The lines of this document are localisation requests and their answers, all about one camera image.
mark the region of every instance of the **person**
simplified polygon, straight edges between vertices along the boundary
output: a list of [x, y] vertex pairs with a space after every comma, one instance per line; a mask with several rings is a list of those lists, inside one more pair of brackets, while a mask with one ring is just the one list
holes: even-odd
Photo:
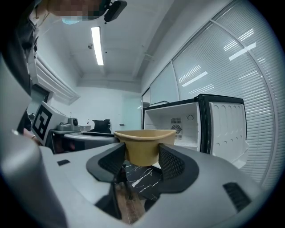
[[[2, 48], [3, 58], [18, 83], [31, 95], [32, 82], [29, 61], [35, 61], [37, 39], [40, 25], [49, 14], [66, 17], [68, 20], [84, 20], [101, 16], [108, 0], [30, 0], [27, 10], [20, 16], [16, 29], [7, 44]], [[20, 134], [40, 145], [40, 141], [31, 133], [31, 121], [25, 111], [17, 128]]]

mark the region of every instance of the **desk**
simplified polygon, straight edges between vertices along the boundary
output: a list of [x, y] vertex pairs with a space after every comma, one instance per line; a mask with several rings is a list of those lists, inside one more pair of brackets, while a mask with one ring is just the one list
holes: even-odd
[[153, 166], [142, 167], [126, 161], [126, 177], [130, 187], [143, 197], [157, 201], [159, 198], [158, 187], [162, 181], [162, 172]]
[[[65, 151], [83, 151], [118, 142], [119, 140], [113, 134], [51, 130], [45, 146], [49, 147], [54, 154], [60, 154]], [[69, 143], [74, 145], [73, 149], [69, 148]]]

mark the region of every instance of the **floor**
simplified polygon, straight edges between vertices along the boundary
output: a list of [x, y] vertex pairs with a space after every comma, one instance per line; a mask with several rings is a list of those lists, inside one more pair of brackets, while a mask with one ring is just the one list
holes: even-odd
[[145, 213], [144, 203], [146, 200], [138, 196], [134, 191], [131, 193], [132, 199], [129, 199], [126, 187], [122, 182], [116, 184], [115, 189], [118, 205], [122, 214], [122, 221], [126, 224], [133, 224]]

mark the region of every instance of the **marble surface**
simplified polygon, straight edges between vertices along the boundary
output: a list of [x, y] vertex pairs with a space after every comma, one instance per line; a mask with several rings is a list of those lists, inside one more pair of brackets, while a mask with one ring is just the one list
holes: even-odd
[[158, 168], [136, 166], [130, 162], [126, 164], [126, 177], [129, 185], [143, 197], [157, 201], [159, 198], [158, 187], [162, 182], [162, 173]]

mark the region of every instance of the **refrigerator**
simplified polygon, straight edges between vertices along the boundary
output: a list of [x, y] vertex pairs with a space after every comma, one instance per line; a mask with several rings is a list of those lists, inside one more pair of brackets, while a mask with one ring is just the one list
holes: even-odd
[[239, 169], [247, 161], [246, 115], [240, 98], [200, 94], [147, 107], [142, 129], [176, 130], [176, 146], [221, 157]]

